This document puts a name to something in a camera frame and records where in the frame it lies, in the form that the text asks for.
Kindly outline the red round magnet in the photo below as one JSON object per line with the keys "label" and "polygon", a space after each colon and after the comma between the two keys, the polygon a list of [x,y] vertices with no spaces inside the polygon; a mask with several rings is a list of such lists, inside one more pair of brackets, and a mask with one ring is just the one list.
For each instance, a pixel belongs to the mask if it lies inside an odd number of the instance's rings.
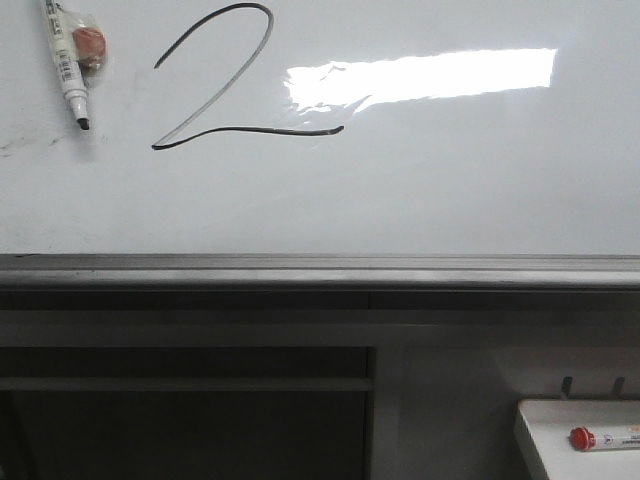
{"label": "red round magnet", "polygon": [[72,37],[82,69],[97,73],[107,60],[107,40],[92,15],[67,12]]}

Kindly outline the white black-tipped whiteboard marker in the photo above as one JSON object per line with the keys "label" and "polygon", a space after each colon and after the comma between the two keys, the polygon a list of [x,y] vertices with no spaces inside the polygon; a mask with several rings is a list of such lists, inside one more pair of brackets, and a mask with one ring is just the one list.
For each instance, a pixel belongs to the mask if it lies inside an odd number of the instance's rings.
{"label": "white black-tipped whiteboard marker", "polygon": [[43,14],[52,61],[64,100],[79,127],[84,131],[88,131],[90,129],[88,92],[66,15],[53,0],[40,1],[39,5]]}

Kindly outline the white marker tray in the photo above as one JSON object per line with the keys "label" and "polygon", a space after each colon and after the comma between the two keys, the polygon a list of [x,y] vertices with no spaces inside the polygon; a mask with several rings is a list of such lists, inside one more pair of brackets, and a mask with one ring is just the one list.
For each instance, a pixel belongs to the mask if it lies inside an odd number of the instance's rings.
{"label": "white marker tray", "polygon": [[639,403],[523,400],[514,426],[533,479],[637,479]]}

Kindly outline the red-capped white marker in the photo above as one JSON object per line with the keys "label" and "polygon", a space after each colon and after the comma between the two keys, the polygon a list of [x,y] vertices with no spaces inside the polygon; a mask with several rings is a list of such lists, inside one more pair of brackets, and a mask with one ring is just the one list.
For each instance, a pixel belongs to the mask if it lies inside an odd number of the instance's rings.
{"label": "red-capped white marker", "polygon": [[639,428],[576,427],[569,433],[570,445],[579,452],[633,450],[639,448]]}

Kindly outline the left metal tray hook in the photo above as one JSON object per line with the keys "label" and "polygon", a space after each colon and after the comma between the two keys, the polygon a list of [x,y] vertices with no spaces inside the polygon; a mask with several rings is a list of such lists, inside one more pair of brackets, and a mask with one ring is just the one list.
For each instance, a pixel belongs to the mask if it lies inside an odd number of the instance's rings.
{"label": "left metal tray hook", "polygon": [[561,400],[568,400],[570,398],[572,384],[573,384],[573,377],[572,376],[565,376],[562,379],[561,388],[560,388],[560,399]]}

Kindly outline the white whiteboard with metal frame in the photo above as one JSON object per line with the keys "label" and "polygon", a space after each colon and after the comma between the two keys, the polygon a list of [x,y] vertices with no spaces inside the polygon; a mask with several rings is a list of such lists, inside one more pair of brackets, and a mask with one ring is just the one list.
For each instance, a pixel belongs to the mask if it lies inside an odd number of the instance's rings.
{"label": "white whiteboard with metal frame", "polygon": [[1,285],[639,285],[635,1],[1,5]]}

